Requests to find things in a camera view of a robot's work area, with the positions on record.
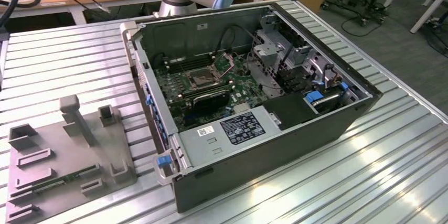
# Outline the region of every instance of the motherboard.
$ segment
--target motherboard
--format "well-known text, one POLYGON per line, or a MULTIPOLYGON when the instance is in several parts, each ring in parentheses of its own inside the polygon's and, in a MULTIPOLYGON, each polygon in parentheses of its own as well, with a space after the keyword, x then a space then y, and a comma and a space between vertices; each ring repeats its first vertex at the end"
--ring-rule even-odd
POLYGON ((164 59, 155 74, 179 131, 237 114, 268 99, 245 56, 223 52, 189 61, 164 59))

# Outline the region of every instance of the black plastic component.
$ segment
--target black plastic component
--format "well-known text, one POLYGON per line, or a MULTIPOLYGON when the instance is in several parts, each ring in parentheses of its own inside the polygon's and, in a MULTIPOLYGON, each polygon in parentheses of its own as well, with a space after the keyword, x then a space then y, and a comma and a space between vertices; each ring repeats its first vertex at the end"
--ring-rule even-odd
POLYGON ((185 93, 183 93, 183 96, 184 96, 184 98, 193 98, 196 96, 200 96, 201 94, 209 93, 207 91, 216 90, 216 89, 223 88, 223 87, 225 87, 228 85, 229 84, 227 84, 225 82, 223 82, 223 83, 220 83, 217 85, 213 85, 213 86, 211 86, 208 88, 203 88, 200 90, 193 90, 193 91, 185 92, 185 93))
POLYGON ((285 130, 319 117, 300 93, 269 99, 263 103, 263 106, 280 120, 280 130, 285 130))
POLYGON ((303 68, 281 70, 276 76, 276 81, 287 93, 305 93, 315 90, 313 87, 316 83, 313 83, 312 80, 312 76, 309 76, 303 68))
POLYGON ((5 29, 5 27, 0 27, 0 41, 5 41, 9 39, 9 33, 5 29))
MULTIPOLYGON (((323 93, 324 98, 331 97, 335 94, 343 95, 344 89, 340 86, 331 87, 323 93)), ((328 100, 327 102, 316 105, 315 109, 320 114, 327 114, 328 112, 333 111, 340 106, 341 97, 328 100)))
POLYGON ((195 57, 187 57, 185 60, 175 61, 168 63, 169 66, 168 73, 180 73, 196 68, 207 67, 213 63, 209 55, 201 55, 195 57))
POLYGON ((197 97, 193 99, 192 113, 212 114, 229 103, 229 100, 231 92, 228 90, 197 97))

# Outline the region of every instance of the barcode sticker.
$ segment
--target barcode sticker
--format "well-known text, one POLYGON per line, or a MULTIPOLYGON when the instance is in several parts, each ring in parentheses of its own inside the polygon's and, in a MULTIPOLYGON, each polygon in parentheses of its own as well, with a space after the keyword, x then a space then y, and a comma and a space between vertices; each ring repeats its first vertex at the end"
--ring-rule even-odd
POLYGON ((40 5, 41 5, 41 6, 65 5, 65 2, 41 3, 40 5))
POLYGON ((205 136, 207 134, 211 134, 213 132, 215 130, 212 126, 207 126, 205 128, 197 130, 199 136, 205 136))

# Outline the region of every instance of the metal frame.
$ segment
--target metal frame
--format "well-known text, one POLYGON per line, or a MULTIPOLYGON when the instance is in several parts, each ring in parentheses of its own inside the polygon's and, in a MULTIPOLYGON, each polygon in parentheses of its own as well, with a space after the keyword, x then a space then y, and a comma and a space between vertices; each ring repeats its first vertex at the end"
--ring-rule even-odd
MULTIPOLYGON (((113 6, 121 6, 121 5, 133 5, 133 4, 144 4, 151 2, 159 2, 161 0, 115 0, 115 1, 107 1, 103 2, 104 6, 113 7, 113 6)), ((85 4, 87 8, 97 8, 95 4, 85 4)), ((68 5, 68 6, 47 6, 37 9, 20 9, 16 10, 12 13, 11 18, 19 18, 19 17, 28 17, 28 16, 36 16, 36 15, 44 15, 44 14, 53 14, 53 13, 71 13, 73 17, 73 21, 76 25, 84 25, 87 24, 87 20, 84 17, 84 8, 79 5, 68 5)))
MULTIPOLYGON (((85 81, 85 87, 97 82, 80 80, 80 77, 101 78, 103 84, 95 85, 95 90, 83 88, 81 91, 99 102, 107 102, 103 101, 107 91, 104 88, 107 85, 113 86, 108 88, 109 91, 115 90, 111 101, 121 104, 120 111, 124 112, 131 153, 139 174, 135 185, 68 210, 43 223, 297 223, 325 220, 336 223, 344 218, 349 222, 372 219, 375 223, 400 220, 409 220, 411 223, 447 222, 448 170, 440 168, 445 164, 448 150, 447 115, 300 3, 291 0, 276 2, 385 95, 339 140, 184 214, 176 212, 171 186, 160 186, 153 174, 151 159, 156 147, 141 107, 127 100, 133 97, 132 91, 120 88, 124 87, 124 75, 111 76, 117 74, 115 62, 123 61, 127 64, 123 46, 119 45, 119 25, 127 20, 144 20, 148 17, 11 35, 5 91, 20 92, 33 88, 37 93, 33 94, 33 100, 25 97, 1 100, 0 119, 4 119, 4 111, 11 111, 7 107, 13 101, 24 102, 20 104, 23 110, 29 108, 29 102, 36 99, 47 102, 51 99, 45 96, 49 84, 57 82, 65 86, 64 89, 53 89, 52 93, 75 92, 81 86, 68 83, 69 79, 85 81), (88 36, 103 31, 116 31, 117 35, 107 38, 88 36), (25 51, 19 47, 32 44, 39 46, 41 41, 57 43, 59 40, 64 44, 53 47, 53 55, 48 55, 53 57, 51 59, 43 55, 45 52, 41 50, 25 51), (111 59, 113 52, 120 52, 121 57, 111 59), (40 69, 40 76, 51 75, 55 71, 60 73, 57 76, 52 74, 52 80, 47 83, 27 86, 27 83, 36 82, 36 78, 33 80, 27 77, 35 77, 36 74, 12 76, 20 69, 21 72, 40 69)), ((4 217, 7 197, 3 178, 7 178, 8 173, 8 149, 9 146, 0 145, 0 219, 4 217)))
POLYGON ((5 72, 7 50, 8 50, 8 41, 5 40, 0 44, 0 91, 3 83, 3 73, 5 72))

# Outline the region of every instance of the caster wheel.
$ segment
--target caster wheel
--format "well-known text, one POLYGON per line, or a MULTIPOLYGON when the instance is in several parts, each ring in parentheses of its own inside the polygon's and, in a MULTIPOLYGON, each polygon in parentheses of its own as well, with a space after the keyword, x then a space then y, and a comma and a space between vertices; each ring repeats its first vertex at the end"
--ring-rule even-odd
POLYGON ((329 4, 328 4, 327 2, 324 2, 324 3, 320 5, 320 7, 321 7, 323 10, 327 10, 327 9, 328 9, 328 6, 329 6, 329 4))

